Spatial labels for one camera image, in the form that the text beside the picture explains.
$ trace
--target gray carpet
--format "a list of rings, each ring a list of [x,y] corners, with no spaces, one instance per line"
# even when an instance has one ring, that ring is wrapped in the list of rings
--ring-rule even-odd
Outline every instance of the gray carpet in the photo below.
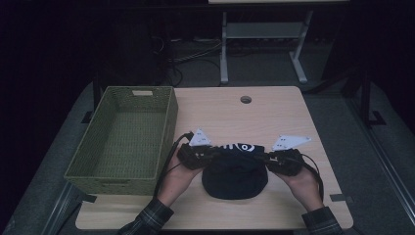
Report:
[[[318,47],[305,47],[301,56],[306,74],[311,73],[310,81],[306,85],[297,81],[286,49],[283,49],[282,52],[230,57],[228,86],[295,85],[302,90],[313,87],[320,82],[318,79],[327,59],[327,46],[320,46],[321,50]],[[203,59],[218,63],[218,56]],[[180,87],[219,84],[219,70],[212,63],[195,61],[177,68],[183,73]],[[305,95],[304,99],[340,186],[348,196],[355,229],[349,229],[347,234],[415,234],[415,227],[393,190],[377,157],[377,151],[368,138],[368,130],[362,127],[353,106],[350,105],[358,100],[358,96],[346,100],[340,95],[340,85],[330,87],[319,95]],[[402,181],[414,192],[414,185],[410,183],[415,179],[414,136],[393,111],[381,90],[374,86],[372,95],[372,108],[381,112],[388,125],[375,126],[371,133],[376,134],[386,152],[393,156],[391,162]],[[27,188],[9,229],[4,232],[5,235],[55,234],[68,214],[75,209],[80,195],[77,190],[72,190],[66,200],[58,199],[63,189],[69,187],[63,175],[87,126],[81,121],[85,113],[92,110],[92,106],[92,86],[89,85],[74,104],[67,121]],[[62,212],[56,213],[55,206],[57,209],[62,208]],[[74,226],[76,214],[77,211],[69,218],[60,234],[115,234],[114,231],[78,230]],[[50,227],[46,230],[51,232],[42,233],[47,224]]]

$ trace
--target person's left hand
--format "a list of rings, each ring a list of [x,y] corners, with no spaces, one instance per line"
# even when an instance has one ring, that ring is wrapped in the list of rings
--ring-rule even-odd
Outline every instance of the person's left hand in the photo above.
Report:
[[[173,167],[180,164],[179,159],[177,158],[177,152],[171,158],[170,163],[168,164],[167,170],[172,169]],[[199,169],[188,169],[183,164],[180,164],[178,167],[174,168],[164,178],[162,182],[161,189],[158,194],[158,199],[167,207],[170,207],[174,201],[189,187],[192,179],[202,171],[202,168]]]

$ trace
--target white tag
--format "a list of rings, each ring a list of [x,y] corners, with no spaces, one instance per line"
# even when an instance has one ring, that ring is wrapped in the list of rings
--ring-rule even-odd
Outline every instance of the white tag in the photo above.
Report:
[[[190,146],[210,145],[210,140],[204,134],[204,132],[200,128],[198,128],[196,130],[195,135],[193,135],[193,138],[190,140],[189,145]]]
[[[272,150],[289,150],[310,140],[311,138],[306,136],[280,135]]]

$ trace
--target wooden table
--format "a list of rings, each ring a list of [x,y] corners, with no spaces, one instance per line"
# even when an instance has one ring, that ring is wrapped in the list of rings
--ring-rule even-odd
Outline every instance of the wooden table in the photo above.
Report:
[[[212,145],[256,144],[270,152],[279,135],[310,137],[311,141],[298,149],[312,157],[320,168],[325,184],[324,204],[331,208],[342,228],[352,226],[346,202],[330,199],[330,195],[342,191],[298,88],[176,88],[175,93],[179,112],[174,139],[200,127]],[[242,96],[250,96],[252,102],[243,104]],[[258,196],[226,201],[209,196],[199,174],[172,206],[175,214],[163,229],[304,228],[300,215],[305,209],[282,180],[270,172],[268,177],[268,184]],[[83,204],[76,226],[118,229],[134,220],[150,200],[146,196],[98,195],[94,204]]]

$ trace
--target person's right hand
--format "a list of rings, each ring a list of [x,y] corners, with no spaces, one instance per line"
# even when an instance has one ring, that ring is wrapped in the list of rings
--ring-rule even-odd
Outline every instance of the person's right hand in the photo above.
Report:
[[[291,189],[294,197],[308,212],[324,207],[318,193],[318,183],[314,175],[305,167],[296,176],[277,174]]]

